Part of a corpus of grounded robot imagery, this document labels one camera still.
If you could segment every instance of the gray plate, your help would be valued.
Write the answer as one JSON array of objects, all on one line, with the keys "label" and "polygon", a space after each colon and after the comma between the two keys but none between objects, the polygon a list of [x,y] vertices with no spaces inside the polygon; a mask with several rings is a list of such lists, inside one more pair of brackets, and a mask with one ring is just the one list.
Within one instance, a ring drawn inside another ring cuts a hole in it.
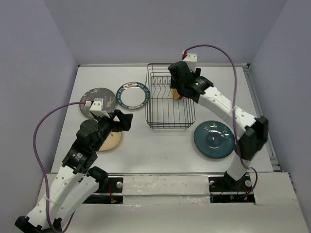
[{"label": "gray plate", "polygon": [[[107,88],[95,88],[86,92],[80,102],[91,100],[94,101],[95,98],[102,98],[104,100],[103,110],[111,113],[116,107],[117,100],[115,94]],[[92,114],[89,112],[89,107],[80,104],[80,110],[83,115],[89,118],[93,118]]]}]

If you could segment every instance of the gray wall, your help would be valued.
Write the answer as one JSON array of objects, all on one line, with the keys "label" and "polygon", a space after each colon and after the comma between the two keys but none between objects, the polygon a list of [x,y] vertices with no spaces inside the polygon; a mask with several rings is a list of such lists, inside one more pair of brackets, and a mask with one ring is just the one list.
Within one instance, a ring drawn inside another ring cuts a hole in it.
[{"label": "gray wall", "polygon": [[311,1],[288,0],[251,74],[281,167],[290,172],[311,231]]},{"label": "gray wall", "polygon": [[[45,0],[79,64],[172,62],[211,43],[250,63],[286,0]],[[200,62],[228,63],[209,49]]]},{"label": "gray wall", "polygon": [[[35,205],[42,174],[32,149],[37,122],[69,101],[76,63],[41,0],[0,0],[0,232],[20,232],[18,216]],[[49,170],[65,111],[39,132]]]}]

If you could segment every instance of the dark blue ceramic plate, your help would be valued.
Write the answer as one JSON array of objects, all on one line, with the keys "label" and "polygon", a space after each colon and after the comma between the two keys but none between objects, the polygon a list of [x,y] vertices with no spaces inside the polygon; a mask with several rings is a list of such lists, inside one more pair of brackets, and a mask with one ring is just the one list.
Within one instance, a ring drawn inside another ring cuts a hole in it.
[{"label": "dark blue ceramic plate", "polygon": [[214,120],[205,121],[195,129],[194,142],[203,155],[213,159],[227,157],[235,146],[231,130]]}]

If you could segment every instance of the dish rack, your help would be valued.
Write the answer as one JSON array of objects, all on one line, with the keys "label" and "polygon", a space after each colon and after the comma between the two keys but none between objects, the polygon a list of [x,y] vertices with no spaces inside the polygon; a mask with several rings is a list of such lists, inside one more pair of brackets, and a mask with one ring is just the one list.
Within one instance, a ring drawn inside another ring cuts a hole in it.
[{"label": "dish rack", "polygon": [[146,121],[152,129],[187,129],[195,122],[193,100],[173,99],[170,63],[147,65],[146,86],[150,99],[146,104]]}]

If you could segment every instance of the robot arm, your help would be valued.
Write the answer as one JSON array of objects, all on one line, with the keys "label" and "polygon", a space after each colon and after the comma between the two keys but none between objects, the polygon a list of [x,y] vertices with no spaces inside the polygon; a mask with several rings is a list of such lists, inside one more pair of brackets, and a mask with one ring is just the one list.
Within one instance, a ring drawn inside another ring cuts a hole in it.
[{"label": "robot arm", "polygon": [[[171,88],[176,89],[179,95],[208,108],[233,129],[232,102],[210,80],[200,76],[201,70],[195,68],[196,60],[196,54],[188,53],[183,61],[169,66]],[[264,116],[257,118],[238,106],[235,106],[235,112],[241,159],[244,165],[249,166],[255,154],[267,142],[268,119]],[[225,173],[225,183],[229,187],[237,186],[247,172],[241,159],[236,154]]]},{"label": "robot arm", "polygon": [[86,102],[86,106],[91,107],[90,112],[95,120],[85,120],[80,125],[80,130],[76,134],[77,139],[65,156],[51,184],[49,195],[45,194],[27,216],[20,216],[15,222],[23,232],[48,231],[50,228],[48,218],[54,228],[61,229],[61,225],[68,221],[70,215],[98,189],[99,182],[107,183],[108,173],[98,167],[90,167],[97,159],[96,152],[110,132],[130,130],[133,114],[123,114],[120,110],[108,114],[102,111],[103,101],[95,99],[94,102]]}]

